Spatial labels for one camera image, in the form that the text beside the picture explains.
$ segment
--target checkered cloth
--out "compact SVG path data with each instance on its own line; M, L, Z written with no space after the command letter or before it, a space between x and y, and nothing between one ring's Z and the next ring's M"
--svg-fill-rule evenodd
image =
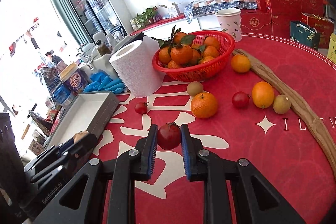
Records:
M258 7L255 0L194 0L184 8L184 15L187 22L191 23L194 16L229 8L257 9Z

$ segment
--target metal bolt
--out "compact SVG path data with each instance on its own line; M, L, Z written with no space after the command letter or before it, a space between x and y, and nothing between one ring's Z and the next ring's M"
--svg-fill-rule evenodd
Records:
M128 151L128 154L130 156L136 156L137 154L139 154L139 151L136 150L136 149L131 149L131 150Z
M240 159L238 161L239 165L241 166L248 166L249 165L249 161L247 159Z
M89 163L92 166L97 165L99 163L99 159L97 159L97 158L90 159Z
M202 150L199 151L199 154L203 157L206 157L206 156L209 156L210 152L209 152L209 150L202 149Z

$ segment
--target red tomato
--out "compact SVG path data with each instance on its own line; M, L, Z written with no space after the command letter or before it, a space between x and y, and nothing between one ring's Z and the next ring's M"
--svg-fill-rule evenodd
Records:
M236 108L243 108L249 105L250 95L243 91L238 91L232 97L232 103Z
M160 127L157 132L157 144L164 150L172 150L181 143L181 130L174 122L169 122Z
M136 113L139 113L139 114L144 114L147 112L147 104L146 102L140 102L140 103L137 103L134 107L134 110Z

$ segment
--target orange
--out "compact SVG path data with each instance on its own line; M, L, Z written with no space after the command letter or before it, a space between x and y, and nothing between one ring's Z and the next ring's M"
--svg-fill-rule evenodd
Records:
M178 65L184 65L193 58L193 49L188 45L173 47L170 51L172 60Z
M192 99L190 107L195 117L206 119L216 114L218 102L211 93L202 92Z
M193 45L191 46L191 48L197 50L200 46L201 46L201 45L199 45L199 44L193 44Z
M200 61L198 61L198 63L203 64L203 63L209 62L211 60L214 60L214 58L212 56L205 56Z
M214 46L207 46L203 52L203 57L206 56L212 56L213 58L216 58L219 56L219 52Z
M168 69L181 69L182 66L176 64L173 60L168 63Z
M193 58L189 61L189 64L194 66L197 65L198 60L201 58L200 53L197 50L193 49Z
M162 48L159 52L159 60L161 61L161 63L165 65L167 65L171 61L171 57L168 53L168 50L169 46Z
M267 82L256 83L252 89L253 103L259 108L268 108L274 101L273 87Z
M231 59L231 67L235 72L245 73L251 68L250 60L242 54L237 54Z
M203 41L203 44L205 44L206 46L213 46L218 51L221 48L221 44L219 43L216 37L206 37Z
M185 32L178 32L174 35L173 42L175 44L179 44L181 41L182 37L185 37L187 34Z

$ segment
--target curtain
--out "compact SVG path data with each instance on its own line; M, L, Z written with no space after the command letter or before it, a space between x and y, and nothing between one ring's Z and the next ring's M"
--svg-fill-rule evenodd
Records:
M51 0L54 7L62 17L65 25L68 27L77 43L86 44L92 42L91 36L86 31L83 23L80 21L77 13L69 0Z

